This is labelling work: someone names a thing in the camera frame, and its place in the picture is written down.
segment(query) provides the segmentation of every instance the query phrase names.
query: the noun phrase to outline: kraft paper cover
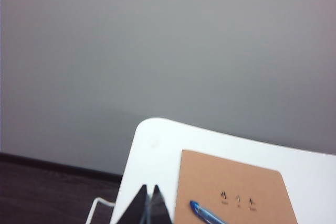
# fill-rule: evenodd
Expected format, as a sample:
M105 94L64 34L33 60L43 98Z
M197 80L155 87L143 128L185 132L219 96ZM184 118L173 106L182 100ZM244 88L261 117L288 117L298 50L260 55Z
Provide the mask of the kraft paper cover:
M175 224L204 224L190 200L228 224L297 224L276 170L183 150L178 184Z

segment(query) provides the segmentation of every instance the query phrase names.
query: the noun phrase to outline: wooden floor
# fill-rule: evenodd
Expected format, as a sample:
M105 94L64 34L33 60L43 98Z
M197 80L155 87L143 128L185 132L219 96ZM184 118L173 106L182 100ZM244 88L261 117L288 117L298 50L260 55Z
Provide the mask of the wooden floor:
M115 202L119 182L0 159L0 223L66 224L86 221L92 201ZM112 210L98 204L92 224L108 224Z

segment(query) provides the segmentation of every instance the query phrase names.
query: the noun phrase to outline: white surface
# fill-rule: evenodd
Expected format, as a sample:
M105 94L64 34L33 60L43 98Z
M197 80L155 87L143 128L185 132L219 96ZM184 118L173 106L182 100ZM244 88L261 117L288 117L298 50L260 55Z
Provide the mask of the white surface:
M155 184L174 217L181 150L189 149L281 172L298 223L336 223L336 156L217 133L167 119L136 129L111 223L116 223L142 184Z

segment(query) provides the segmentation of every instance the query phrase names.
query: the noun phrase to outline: blue pen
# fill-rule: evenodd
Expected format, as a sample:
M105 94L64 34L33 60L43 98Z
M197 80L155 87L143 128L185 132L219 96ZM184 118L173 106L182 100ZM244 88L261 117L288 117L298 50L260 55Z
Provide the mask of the blue pen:
M217 216L215 216L212 212L207 209L204 209L199 206L199 204L193 200L190 201L190 207L192 211L205 223L208 224L228 224L225 221L222 221Z

